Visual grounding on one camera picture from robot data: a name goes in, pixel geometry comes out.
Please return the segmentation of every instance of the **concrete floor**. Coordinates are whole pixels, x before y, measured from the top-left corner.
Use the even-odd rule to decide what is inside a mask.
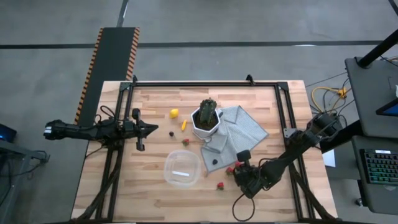
[[[100,27],[114,27],[122,0],[2,0],[0,44],[93,43]],[[140,42],[382,40],[397,27],[388,0],[130,0],[125,27],[141,27]],[[344,59],[374,46],[139,49],[140,80],[304,80],[344,72]],[[18,130],[17,143],[46,150],[51,160],[25,180],[13,223],[69,219],[86,141],[46,141],[47,121],[75,115],[92,49],[0,50],[0,123]],[[398,55],[394,47],[386,57]],[[339,88],[346,75],[311,86]],[[354,103],[342,112],[349,123]],[[331,179],[339,217],[395,223],[396,217],[353,204],[358,186]]]

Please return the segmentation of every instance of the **yellow lemon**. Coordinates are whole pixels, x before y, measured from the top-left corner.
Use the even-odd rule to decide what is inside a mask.
[[[178,109],[170,110],[170,118],[176,118],[178,116]]]

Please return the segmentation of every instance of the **yellow cable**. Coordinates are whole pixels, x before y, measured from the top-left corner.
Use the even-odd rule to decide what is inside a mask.
[[[319,107],[319,105],[318,105],[318,103],[315,101],[315,97],[314,97],[315,91],[320,90],[320,89],[322,89],[322,90],[330,90],[330,91],[335,91],[335,92],[338,92],[338,90],[335,90],[335,89],[332,89],[332,88],[329,88],[329,87],[325,87],[325,86],[319,86],[319,87],[316,87],[316,88],[314,88],[314,89],[312,90],[312,92],[311,92],[311,99],[312,99],[312,102],[313,102],[313,104],[317,107],[318,111],[319,111],[319,112],[322,112],[322,109]]]
[[[347,91],[345,91],[344,95],[347,95],[347,93],[348,93],[349,91],[351,91],[351,88],[349,88]],[[341,99],[341,98],[339,97],[339,98],[336,100],[335,104],[331,107],[331,110],[330,110],[330,111],[332,111],[332,110],[335,109],[335,106],[337,105],[337,102],[338,102],[340,99]]]

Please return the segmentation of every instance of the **toy strawberry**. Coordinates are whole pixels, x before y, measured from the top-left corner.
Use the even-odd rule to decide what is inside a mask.
[[[182,140],[182,144],[183,144],[184,146],[189,145],[189,139],[184,139],[184,140]]]
[[[232,169],[232,168],[229,167],[229,168],[226,169],[225,172],[226,172],[226,175],[232,175],[233,172],[234,172],[234,169]]]
[[[217,190],[224,190],[224,183],[222,183],[222,182],[218,183]]]

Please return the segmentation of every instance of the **clear plastic container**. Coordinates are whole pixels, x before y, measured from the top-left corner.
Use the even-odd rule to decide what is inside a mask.
[[[164,164],[164,179],[181,188],[193,186],[200,176],[199,157],[187,150],[176,150],[169,154]]]

